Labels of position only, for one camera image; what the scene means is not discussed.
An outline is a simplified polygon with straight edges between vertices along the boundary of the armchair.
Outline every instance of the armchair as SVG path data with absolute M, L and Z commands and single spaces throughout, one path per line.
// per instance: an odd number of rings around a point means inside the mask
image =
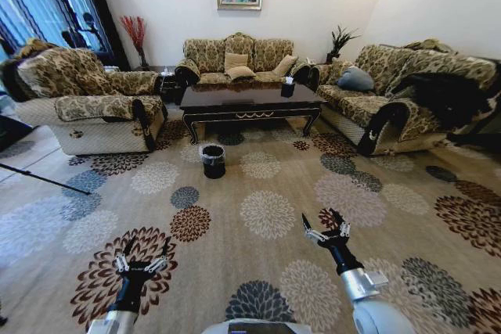
M 167 119 L 154 72 L 105 72 L 89 50 L 51 48 L 3 63 L 16 113 L 48 125 L 68 155 L 151 152 Z

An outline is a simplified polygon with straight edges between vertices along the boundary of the sofa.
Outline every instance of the sofa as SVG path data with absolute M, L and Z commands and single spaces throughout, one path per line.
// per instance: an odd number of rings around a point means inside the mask
M 176 81 L 196 85 L 197 90 L 224 88 L 276 88 L 285 77 L 274 74 L 282 58 L 293 55 L 294 43 L 288 39 L 254 39 L 235 33 L 224 39 L 187 39 L 183 46 L 184 59 L 175 68 Z M 231 81 L 225 74 L 225 53 L 248 54 L 247 66 L 255 77 L 242 77 Z M 310 66 L 306 59 L 297 59 L 289 76 L 302 84 L 308 83 Z
M 344 90 L 337 81 L 350 67 L 357 66 L 374 81 L 373 90 Z M 395 92 L 411 74 L 442 73 L 473 79 L 489 100 L 488 110 L 473 121 L 487 117 L 496 107 L 499 94 L 497 64 L 488 59 L 432 50 L 413 50 L 388 45 L 367 45 L 356 61 L 334 58 L 311 70 L 308 85 L 328 103 L 322 117 L 357 145 L 363 155 L 400 153 L 431 149 L 441 145 L 449 132 L 427 107 Z
M 151 152 L 167 119 L 154 72 L 106 72 L 87 49 L 50 47 L 2 64 L 16 114 L 48 125 L 68 155 Z

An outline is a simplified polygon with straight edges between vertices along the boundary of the black trash bin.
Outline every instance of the black trash bin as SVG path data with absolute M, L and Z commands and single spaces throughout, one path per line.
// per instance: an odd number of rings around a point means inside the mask
M 204 174 L 210 179 L 219 179 L 225 174 L 225 150 L 220 145 L 200 147 L 200 157 L 204 163 Z

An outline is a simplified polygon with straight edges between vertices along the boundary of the vase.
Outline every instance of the vase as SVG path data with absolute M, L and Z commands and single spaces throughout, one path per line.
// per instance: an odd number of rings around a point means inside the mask
M 150 70 L 150 65 L 146 62 L 146 57 L 144 56 L 144 50 L 142 47 L 138 48 L 139 58 L 141 59 L 141 69 Z
M 327 54 L 326 64 L 331 64 L 332 58 L 339 58 L 339 52 L 329 52 Z

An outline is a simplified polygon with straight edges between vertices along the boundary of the coffee table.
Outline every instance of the coffee table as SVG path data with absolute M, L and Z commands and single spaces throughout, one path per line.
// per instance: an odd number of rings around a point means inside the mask
M 307 136 L 323 103 L 324 99 L 302 84 L 295 84 L 294 93 L 288 98 L 281 95 L 280 88 L 199 91 L 195 86 L 186 89 L 179 108 L 184 111 L 182 121 L 191 134 L 191 143 L 197 144 L 198 135 L 193 128 L 196 122 L 305 117 L 303 136 Z

